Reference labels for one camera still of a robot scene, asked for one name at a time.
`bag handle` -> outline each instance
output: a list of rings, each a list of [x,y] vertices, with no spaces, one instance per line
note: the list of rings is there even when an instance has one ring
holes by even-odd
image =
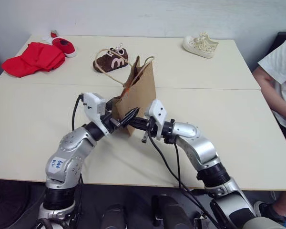
[[[124,57],[122,57],[120,54],[116,53],[115,51],[112,51],[112,50],[109,50],[109,49],[101,49],[96,55],[95,55],[95,59],[94,59],[94,62],[95,62],[95,66],[102,72],[104,73],[105,75],[107,75],[109,78],[111,78],[112,80],[118,82],[119,84],[121,84],[124,88],[125,88],[125,83],[122,83],[121,81],[115,79],[114,77],[112,77],[111,75],[109,75],[107,72],[105,72],[97,63],[97,59],[98,59],[98,56],[101,52],[103,51],[107,51],[107,52],[110,52],[110,53],[113,53],[114,55],[117,55],[118,57],[122,58],[126,63],[128,63],[131,67],[132,65],[129,63],[129,61],[127,59],[125,59]],[[136,77],[132,80],[131,84],[129,87],[131,87],[133,85],[133,83],[135,82],[135,80],[138,78],[138,76],[143,72],[143,70],[154,60],[154,57],[153,56],[150,56],[150,57],[147,57],[145,62],[144,62],[144,66],[142,67],[142,69],[138,72],[138,74],[136,75]]]

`shoelace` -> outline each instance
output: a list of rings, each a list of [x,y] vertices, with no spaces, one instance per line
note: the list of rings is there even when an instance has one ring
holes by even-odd
[[[110,57],[113,57],[114,54],[111,52],[111,50],[115,51],[117,53],[120,53],[119,51],[122,50],[122,47],[123,47],[123,43],[120,43],[118,46],[116,46],[115,49],[110,48],[110,51],[107,52],[107,55],[110,56]]]

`white table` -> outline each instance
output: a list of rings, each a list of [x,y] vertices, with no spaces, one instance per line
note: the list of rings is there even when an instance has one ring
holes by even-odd
[[[0,178],[44,181],[48,158],[71,130],[78,93],[110,99],[120,91],[114,86],[0,83]],[[286,141],[259,90],[156,91],[167,119],[199,126],[240,188],[286,190]],[[75,125],[83,123],[88,120],[79,105]],[[130,138],[116,132],[99,141],[85,160],[85,183],[176,186],[151,144],[141,143],[142,136],[139,130]],[[174,147],[157,143],[176,172]],[[184,183],[203,187],[185,153],[180,155]]]
[[[137,55],[141,57],[141,63],[144,63],[147,57],[155,56],[153,69],[156,87],[260,89],[233,40],[219,40],[214,58],[206,59],[185,51],[180,38],[92,36],[64,38],[76,46],[78,50],[76,57],[67,58],[62,66],[49,73],[39,72],[21,79],[3,73],[0,82],[119,86],[117,82],[93,70],[91,64],[99,50],[115,47],[122,42],[131,63]],[[40,41],[40,37],[31,36],[18,55],[23,53],[28,43]],[[125,67],[110,74],[125,82],[129,72],[130,67]]]

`brown shoe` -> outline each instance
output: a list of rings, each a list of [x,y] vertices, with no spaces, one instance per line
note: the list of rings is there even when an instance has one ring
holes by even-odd
[[[110,48],[110,50],[120,54],[122,57],[128,60],[127,51],[121,46],[117,48]],[[103,69],[106,73],[113,71],[118,68],[125,67],[128,63],[121,57],[113,54],[112,52],[108,51],[104,56],[98,58],[97,60],[98,65],[101,69]],[[93,67],[96,71],[101,72],[96,66],[95,61],[93,61]]]

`paper bag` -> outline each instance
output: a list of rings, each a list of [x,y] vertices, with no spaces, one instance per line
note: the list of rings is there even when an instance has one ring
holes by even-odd
[[[153,79],[153,63],[146,59],[144,65],[140,66],[138,56],[124,84],[122,94],[113,99],[112,115],[121,119],[129,110],[139,107],[137,117],[144,117],[146,108],[154,99],[156,99],[156,89]],[[128,125],[127,131],[131,135],[134,128]]]

